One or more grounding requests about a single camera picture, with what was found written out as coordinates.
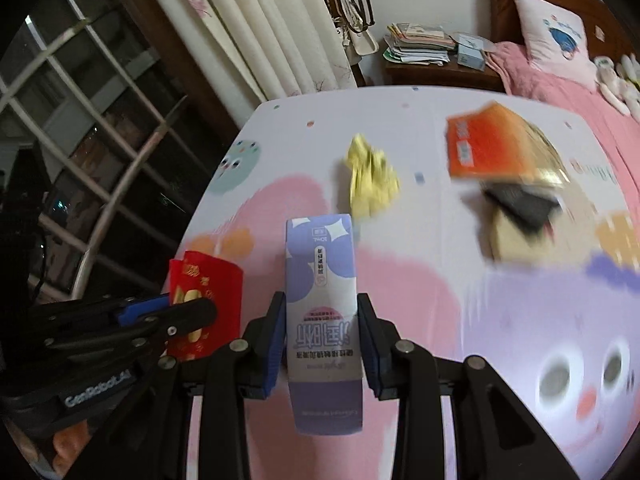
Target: screw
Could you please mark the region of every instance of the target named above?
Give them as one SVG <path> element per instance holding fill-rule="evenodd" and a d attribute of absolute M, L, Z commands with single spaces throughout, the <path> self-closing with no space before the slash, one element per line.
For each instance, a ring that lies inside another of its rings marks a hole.
<path fill-rule="evenodd" d="M 474 370 L 482 370 L 486 365 L 486 361 L 478 355 L 472 355 L 466 360 L 466 363 Z"/>
<path fill-rule="evenodd" d="M 162 370 L 171 370 L 176 363 L 175 357 L 171 357 L 170 355 L 163 355 L 158 359 L 158 366 L 161 367 Z"/>
<path fill-rule="evenodd" d="M 234 339 L 231 343 L 229 343 L 229 348 L 231 348 L 234 352 L 244 352 L 247 348 L 249 348 L 249 343 L 244 339 Z"/>
<path fill-rule="evenodd" d="M 414 351 L 414 344 L 408 339 L 401 339 L 400 341 L 396 341 L 396 350 L 402 352 L 403 354 L 409 354 Z"/>

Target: white pillow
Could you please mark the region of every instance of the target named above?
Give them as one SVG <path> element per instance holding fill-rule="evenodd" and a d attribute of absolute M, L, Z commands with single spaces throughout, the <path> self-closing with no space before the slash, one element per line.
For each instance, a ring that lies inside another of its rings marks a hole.
<path fill-rule="evenodd" d="M 514 0 L 529 64 L 596 91 L 596 66 L 589 60 L 580 16 L 545 0 Z"/>

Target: orange cartoon nose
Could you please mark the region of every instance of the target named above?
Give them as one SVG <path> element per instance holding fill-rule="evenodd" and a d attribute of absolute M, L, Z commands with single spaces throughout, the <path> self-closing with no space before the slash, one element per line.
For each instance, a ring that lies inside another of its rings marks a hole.
<path fill-rule="evenodd" d="M 584 390 L 580 395 L 580 400 L 578 401 L 578 409 L 575 412 L 575 418 L 577 420 L 584 420 L 587 418 L 595 408 L 596 400 L 598 400 L 598 394 L 593 386 Z"/>

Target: table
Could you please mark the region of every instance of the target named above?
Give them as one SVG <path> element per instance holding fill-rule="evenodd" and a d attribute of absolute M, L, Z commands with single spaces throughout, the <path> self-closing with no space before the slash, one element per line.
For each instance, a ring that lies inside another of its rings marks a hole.
<path fill-rule="evenodd" d="M 504 93 L 504 85 L 495 70 L 483 72 L 458 64 L 457 56 L 443 66 L 393 63 L 385 60 L 385 73 L 392 85 L 430 85 L 475 88 Z"/>
<path fill-rule="evenodd" d="M 545 133 L 593 205 L 605 241 L 576 268 L 494 267 L 486 256 L 490 210 L 477 183 L 450 179 L 444 133 L 447 117 L 493 100 Z M 264 103 L 209 184 L 178 255 L 194 249 L 237 262 L 245 273 L 242 325 L 263 314 L 273 292 L 284 290 L 286 220 L 348 212 L 350 172 L 342 159 L 356 133 L 385 151 L 401 181 L 392 206 L 358 225 L 358 290 L 402 337 L 432 353 L 484 355 L 581 478 L 599 479 L 640 420 L 640 381 L 632 380 L 640 362 L 640 284 L 633 269 L 607 259 L 615 229 L 624 240 L 633 229 L 606 156 L 575 114 L 495 92 L 434 87 Z M 566 384 L 541 386 L 558 367 Z M 284 377 L 266 402 L 247 401 L 246 413 L 255 480 L 390 477 L 397 404 L 377 402 L 369 390 L 364 430 L 351 436 L 298 435 Z M 451 475 L 450 427 L 447 464 Z"/>

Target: pink bedsheet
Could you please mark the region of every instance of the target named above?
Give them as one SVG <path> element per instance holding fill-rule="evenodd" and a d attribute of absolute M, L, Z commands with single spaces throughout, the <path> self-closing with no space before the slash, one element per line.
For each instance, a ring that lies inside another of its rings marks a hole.
<path fill-rule="evenodd" d="M 599 92 L 533 69 L 524 46 L 503 42 L 488 56 L 509 95 L 548 103 L 584 118 L 609 157 L 640 236 L 640 124 L 620 114 Z"/>

